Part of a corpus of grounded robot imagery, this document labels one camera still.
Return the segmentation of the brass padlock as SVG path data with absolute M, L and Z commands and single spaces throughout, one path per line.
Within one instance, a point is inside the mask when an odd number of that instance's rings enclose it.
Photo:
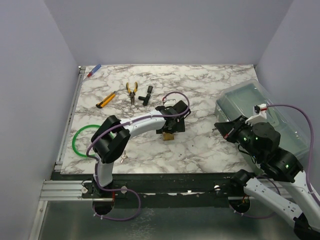
M 175 139 L 175 135 L 168 132 L 163 132 L 162 137 L 164 141 L 173 141 Z

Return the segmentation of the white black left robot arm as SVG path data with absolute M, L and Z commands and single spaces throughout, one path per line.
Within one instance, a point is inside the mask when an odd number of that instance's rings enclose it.
M 185 118 L 191 113 L 190 101 L 180 100 L 173 106 L 157 106 L 148 114 L 128 119 L 109 116 L 91 137 L 86 156 L 95 160 L 92 188 L 99 197 L 107 197 L 114 189 L 114 162 L 124 153 L 130 139 L 144 133 L 182 133 Z

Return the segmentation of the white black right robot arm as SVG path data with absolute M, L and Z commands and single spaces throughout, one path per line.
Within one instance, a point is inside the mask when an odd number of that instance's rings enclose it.
M 243 115 L 230 122 L 217 122 L 215 128 L 229 143 L 237 143 L 256 160 L 263 172 L 290 194 L 289 201 L 262 184 L 246 170 L 230 179 L 230 191 L 260 201 L 282 217 L 301 240 L 320 238 L 320 207 L 307 186 L 307 174 L 299 160 L 281 148 L 281 135 L 268 122 L 247 123 Z

